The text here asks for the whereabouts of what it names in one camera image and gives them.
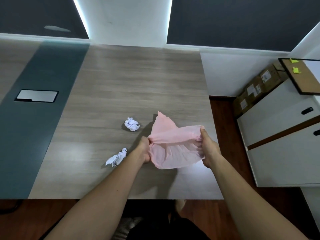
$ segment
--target dark teal panel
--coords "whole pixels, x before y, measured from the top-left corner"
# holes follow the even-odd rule
[[[29,196],[88,48],[43,42],[0,104],[0,198]],[[14,101],[21,89],[59,93],[54,103]]]

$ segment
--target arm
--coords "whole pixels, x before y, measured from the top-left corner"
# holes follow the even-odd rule
[[[120,221],[134,179],[149,162],[149,140],[139,145],[62,218],[45,240],[110,239]]]
[[[206,156],[203,164],[212,170],[242,239],[307,240],[302,232],[250,187],[221,155],[218,144],[211,140],[204,128],[201,128],[201,134]]]

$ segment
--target yellow sticky note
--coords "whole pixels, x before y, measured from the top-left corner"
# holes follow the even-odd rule
[[[293,60],[291,58],[290,58],[290,61],[291,61],[291,63],[298,63],[299,62],[298,60]]]
[[[299,71],[298,67],[293,67],[293,72],[296,74],[300,74],[301,72]]]

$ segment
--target pink bag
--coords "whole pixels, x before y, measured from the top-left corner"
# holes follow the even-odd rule
[[[204,158],[200,125],[178,128],[159,111],[148,139],[150,158],[157,168],[182,168]]]

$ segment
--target white paper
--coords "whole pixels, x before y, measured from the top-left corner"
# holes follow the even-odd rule
[[[248,95],[254,93],[254,85],[251,84],[248,88],[247,88],[247,92],[248,92]]]
[[[303,62],[306,64],[306,66],[309,68],[310,72],[317,79],[318,83],[320,83],[320,61],[304,60]]]
[[[124,125],[130,130],[130,131],[136,131],[137,129],[139,129],[140,125],[138,125],[139,123],[137,121],[135,121],[133,118],[128,118],[128,120],[126,120],[124,122]]]
[[[263,83],[266,83],[266,81],[271,78],[271,74],[270,74],[269,70],[266,70],[266,72],[262,74],[261,78],[262,78]]]
[[[258,96],[259,93],[261,93],[261,88],[260,88],[260,85],[257,85],[255,88],[254,88],[254,96]]]
[[[123,148],[121,152],[119,152],[118,154],[110,157],[107,161],[106,161],[106,165],[111,164],[112,167],[116,167],[118,166],[122,160],[127,156],[127,148]]]
[[[246,101],[245,99],[242,100],[242,102],[240,103],[240,105],[241,105],[241,108],[242,108],[242,109],[244,109],[245,107],[248,106],[247,101]]]

